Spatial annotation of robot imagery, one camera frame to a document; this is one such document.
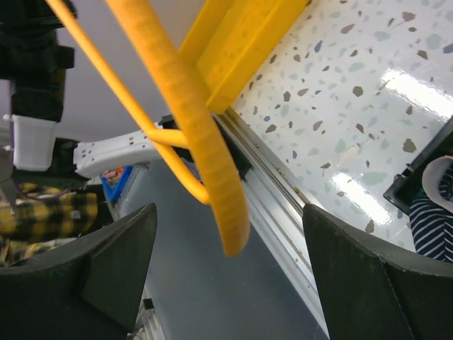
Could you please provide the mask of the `navy striped underwear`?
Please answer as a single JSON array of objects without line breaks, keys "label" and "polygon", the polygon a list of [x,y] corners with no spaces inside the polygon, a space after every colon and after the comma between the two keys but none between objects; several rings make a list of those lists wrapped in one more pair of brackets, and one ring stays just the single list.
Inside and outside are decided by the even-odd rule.
[{"label": "navy striped underwear", "polygon": [[431,161],[421,177],[423,192],[411,203],[409,220],[417,254],[452,262],[452,157]]}]

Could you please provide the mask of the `yellow plastic hanger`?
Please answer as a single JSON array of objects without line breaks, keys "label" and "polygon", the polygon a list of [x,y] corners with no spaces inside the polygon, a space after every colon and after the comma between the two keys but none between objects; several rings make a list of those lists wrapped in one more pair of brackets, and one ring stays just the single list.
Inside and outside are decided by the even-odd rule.
[{"label": "yellow plastic hanger", "polygon": [[108,1],[107,5],[171,110],[178,125],[175,130],[154,126],[63,1],[47,4],[177,179],[211,206],[225,255],[239,254],[250,233],[240,176],[196,83],[149,2]]}]

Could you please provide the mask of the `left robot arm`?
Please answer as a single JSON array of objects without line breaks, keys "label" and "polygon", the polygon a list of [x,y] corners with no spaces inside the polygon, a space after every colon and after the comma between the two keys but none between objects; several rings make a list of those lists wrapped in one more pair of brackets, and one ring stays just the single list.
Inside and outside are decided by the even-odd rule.
[{"label": "left robot arm", "polygon": [[16,181],[85,181],[109,169],[150,162],[142,131],[97,142],[58,138],[66,72],[74,48],[60,45],[63,24],[46,1],[1,2],[1,79],[10,86],[9,172]]}]

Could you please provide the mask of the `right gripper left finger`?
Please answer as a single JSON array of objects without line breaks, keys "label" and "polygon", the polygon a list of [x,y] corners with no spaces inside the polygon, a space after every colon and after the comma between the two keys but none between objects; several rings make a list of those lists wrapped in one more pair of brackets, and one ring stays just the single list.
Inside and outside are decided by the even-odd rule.
[{"label": "right gripper left finger", "polygon": [[1,269],[2,339],[126,339],[154,247],[153,203]]}]

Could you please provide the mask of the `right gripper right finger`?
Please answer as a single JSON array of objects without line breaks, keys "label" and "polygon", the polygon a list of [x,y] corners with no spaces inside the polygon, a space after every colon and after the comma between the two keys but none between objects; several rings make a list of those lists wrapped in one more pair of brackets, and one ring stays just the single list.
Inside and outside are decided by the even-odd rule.
[{"label": "right gripper right finger", "polygon": [[331,339],[451,339],[452,265],[368,234],[320,207],[303,228]]}]

